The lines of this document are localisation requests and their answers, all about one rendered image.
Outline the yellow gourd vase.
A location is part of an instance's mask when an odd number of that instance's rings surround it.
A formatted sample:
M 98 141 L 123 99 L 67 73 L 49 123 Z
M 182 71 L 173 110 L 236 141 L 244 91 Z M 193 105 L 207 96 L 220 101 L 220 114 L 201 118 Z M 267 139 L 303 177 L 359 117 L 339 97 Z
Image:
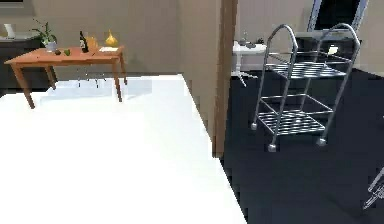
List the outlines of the yellow gourd vase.
M 116 47 L 118 45 L 118 40 L 112 35 L 111 31 L 108 31 L 108 37 L 105 40 L 105 44 L 109 47 Z

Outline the orange glass pitcher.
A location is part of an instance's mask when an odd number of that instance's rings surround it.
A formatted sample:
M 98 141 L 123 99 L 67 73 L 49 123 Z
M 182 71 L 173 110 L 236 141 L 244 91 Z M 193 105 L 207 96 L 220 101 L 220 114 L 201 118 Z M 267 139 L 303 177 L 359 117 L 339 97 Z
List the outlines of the orange glass pitcher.
M 87 41 L 88 49 L 90 51 L 95 51 L 98 49 L 98 42 L 94 36 L 86 36 L 85 39 Z

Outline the dark wine bottle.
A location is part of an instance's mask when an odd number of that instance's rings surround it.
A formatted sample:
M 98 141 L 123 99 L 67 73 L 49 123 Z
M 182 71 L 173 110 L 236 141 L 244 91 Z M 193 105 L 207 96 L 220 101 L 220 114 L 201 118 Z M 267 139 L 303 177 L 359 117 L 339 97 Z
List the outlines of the dark wine bottle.
M 88 53 L 89 52 L 87 40 L 84 37 L 82 31 L 80 31 L 80 48 L 81 48 L 83 53 Z

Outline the orange wooden table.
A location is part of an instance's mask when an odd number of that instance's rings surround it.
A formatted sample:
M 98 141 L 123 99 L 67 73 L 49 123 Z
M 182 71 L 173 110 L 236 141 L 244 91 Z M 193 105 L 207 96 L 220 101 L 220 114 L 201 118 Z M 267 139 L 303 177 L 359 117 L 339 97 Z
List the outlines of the orange wooden table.
M 45 48 L 38 48 L 28 53 L 22 54 L 15 58 L 5 61 L 5 64 L 11 66 L 14 75 L 24 96 L 31 109 L 35 108 L 34 101 L 31 96 L 30 88 L 25 80 L 22 69 L 25 67 L 42 67 L 45 69 L 49 83 L 53 89 L 56 89 L 53 80 L 53 73 L 50 70 L 54 66 L 78 66 L 92 64 L 106 64 L 112 67 L 115 89 L 118 101 L 122 101 L 122 94 L 119 82 L 119 76 L 126 73 L 123 51 L 124 46 L 120 45 L 115 51 L 102 51 L 101 47 L 88 53 L 83 53 L 79 47 L 68 47 L 69 55 L 64 53 L 65 48 L 60 48 L 61 54 L 56 55 L 54 52 L 48 52 Z

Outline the green house plant white pot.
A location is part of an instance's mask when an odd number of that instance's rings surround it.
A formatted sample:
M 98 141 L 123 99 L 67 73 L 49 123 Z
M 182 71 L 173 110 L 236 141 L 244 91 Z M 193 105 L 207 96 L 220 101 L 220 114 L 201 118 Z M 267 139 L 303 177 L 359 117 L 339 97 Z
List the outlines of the green house plant white pot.
M 57 50 L 57 37 L 52 33 L 52 29 L 48 22 L 41 22 L 37 19 L 34 21 L 39 25 L 38 28 L 32 28 L 32 31 L 37 32 L 41 39 L 41 43 L 44 45 L 48 52 L 54 52 Z

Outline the dark low cabinet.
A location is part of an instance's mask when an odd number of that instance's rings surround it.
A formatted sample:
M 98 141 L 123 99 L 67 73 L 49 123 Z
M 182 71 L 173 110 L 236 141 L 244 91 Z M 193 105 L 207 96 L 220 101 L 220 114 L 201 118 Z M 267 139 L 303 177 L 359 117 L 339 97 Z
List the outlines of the dark low cabinet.
M 37 36 L 21 39 L 0 38 L 0 91 L 22 91 L 13 69 L 6 61 L 43 47 L 40 37 Z M 43 67 L 26 67 L 22 69 L 22 73 L 32 92 L 45 92 L 51 87 Z

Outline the white round pedestal table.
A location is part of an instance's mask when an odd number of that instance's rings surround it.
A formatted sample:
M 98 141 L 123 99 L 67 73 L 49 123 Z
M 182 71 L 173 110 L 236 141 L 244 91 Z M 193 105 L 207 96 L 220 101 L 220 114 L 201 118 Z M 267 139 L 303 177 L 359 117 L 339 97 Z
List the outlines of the white round pedestal table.
M 236 57 L 236 64 L 234 70 L 231 72 L 233 76 L 237 76 L 244 87 L 247 86 L 243 77 L 247 76 L 246 72 L 241 71 L 242 57 L 245 55 L 258 55 L 263 54 L 266 50 L 266 45 L 256 44 L 254 47 L 249 48 L 246 45 L 240 45 L 238 41 L 233 42 L 232 54 Z

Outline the silver metal frame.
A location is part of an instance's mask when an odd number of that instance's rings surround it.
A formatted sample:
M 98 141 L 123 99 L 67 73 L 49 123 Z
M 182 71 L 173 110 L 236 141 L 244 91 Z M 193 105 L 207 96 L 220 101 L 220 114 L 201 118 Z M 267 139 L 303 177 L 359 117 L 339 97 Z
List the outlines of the silver metal frame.
M 363 209 L 368 209 L 377 199 L 384 199 L 384 167 L 379 171 L 368 187 L 368 192 L 371 196 L 364 203 Z

